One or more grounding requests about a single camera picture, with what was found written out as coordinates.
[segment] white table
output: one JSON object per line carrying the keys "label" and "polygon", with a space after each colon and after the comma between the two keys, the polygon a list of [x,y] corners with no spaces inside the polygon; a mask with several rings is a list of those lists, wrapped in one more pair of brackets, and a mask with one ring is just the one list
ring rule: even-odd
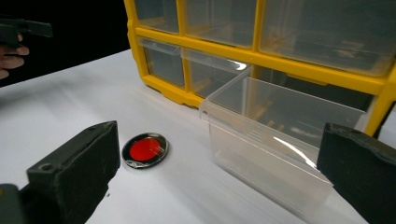
{"label": "white table", "polygon": [[396,148],[396,105],[390,111],[384,125],[381,127],[378,140],[390,147]]}
{"label": "white table", "polygon": [[171,148],[146,170],[121,161],[88,223],[303,223],[220,169],[199,111],[144,85],[129,50],[0,89],[0,183],[21,189],[30,166],[109,120],[118,122],[120,149],[147,132]]}

